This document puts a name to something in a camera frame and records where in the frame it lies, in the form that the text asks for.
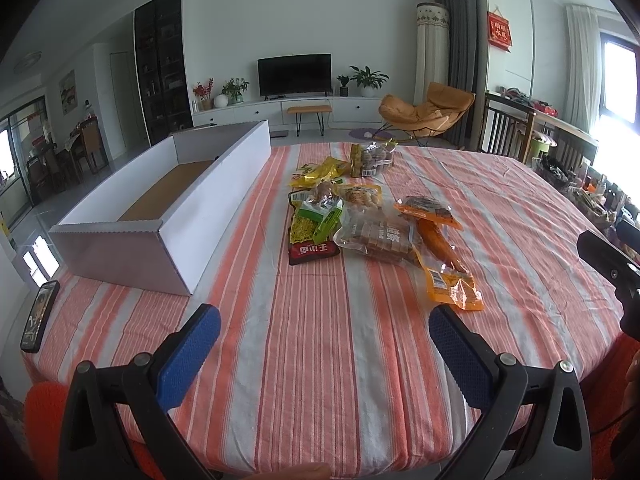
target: white vase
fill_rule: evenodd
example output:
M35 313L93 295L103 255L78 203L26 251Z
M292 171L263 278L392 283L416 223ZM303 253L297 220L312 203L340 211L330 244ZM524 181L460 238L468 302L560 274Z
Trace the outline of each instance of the white vase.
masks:
M215 99L213 99L213 105L216 108L224 108L228 104L229 104L229 97L227 97L224 94L220 94L219 96L216 96Z

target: drawer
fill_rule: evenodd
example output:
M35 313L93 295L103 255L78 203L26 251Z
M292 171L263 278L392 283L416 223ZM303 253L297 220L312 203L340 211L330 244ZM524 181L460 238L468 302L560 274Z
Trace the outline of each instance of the drawer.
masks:
M293 106L331 106L331 101L329 99L300 99L300 100L292 100L292 101L283 101L282 102L282 117L284 119L285 124L296 124L296 115L295 114L287 114L287 110ZM324 122L330 121L331 117L327 117L324 114ZM316 114L308 113L302 115L303 123L317 123L318 118Z
M236 114L233 108L219 108L207 114L197 114L193 117L193 126L205 126L206 124L233 124Z
M234 108L236 123L249 121L269 121L269 124L282 124L280 103L260 103Z
M381 123L378 99L334 99L335 123Z

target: metal screw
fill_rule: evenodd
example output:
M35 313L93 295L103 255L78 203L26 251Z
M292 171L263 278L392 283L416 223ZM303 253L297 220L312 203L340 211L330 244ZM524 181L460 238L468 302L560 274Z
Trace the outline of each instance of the metal screw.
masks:
M76 370L78 371L79 374L85 374L89 371L90 367L91 367L91 363L89 361L82 361L81 363L78 363Z
M513 366L518 361L516 360L516 357L513 354L504 353L504 354L500 354L500 362L505 366Z
M570 374L574 371L574 366L569 361L560 361L560 369Z
M141 352L133 358L133 363L136 366L147 366L151 361L151 354L149 352Z

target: red wall calendar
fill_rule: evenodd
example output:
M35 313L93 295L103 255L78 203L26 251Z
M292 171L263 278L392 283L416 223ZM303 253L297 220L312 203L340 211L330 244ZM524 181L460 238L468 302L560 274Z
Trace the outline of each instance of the red wall calendar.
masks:
M509 20L493 12L488 12L487 15L489 16L489 43L509 52L509 47L513 46Z

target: black display cabinet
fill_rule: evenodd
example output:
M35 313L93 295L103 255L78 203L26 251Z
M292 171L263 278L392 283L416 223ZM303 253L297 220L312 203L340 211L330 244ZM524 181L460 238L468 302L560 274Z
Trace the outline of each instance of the black display cabinet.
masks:
M136 69L149 142L191 128L182 52L182 0L152 0L136 9Z

